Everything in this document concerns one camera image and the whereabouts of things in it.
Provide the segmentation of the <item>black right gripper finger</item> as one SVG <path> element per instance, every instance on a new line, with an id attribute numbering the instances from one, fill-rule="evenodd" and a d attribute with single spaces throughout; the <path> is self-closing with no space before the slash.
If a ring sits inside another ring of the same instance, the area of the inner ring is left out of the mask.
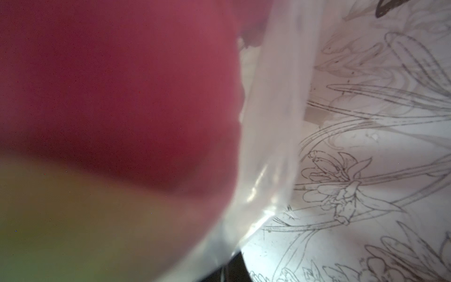
<path id="1" fill-rule="evenodd" d="M 227 264 L 221 266 L 201 282 L 252 282 L 243 254 L 239 252 Z"/>

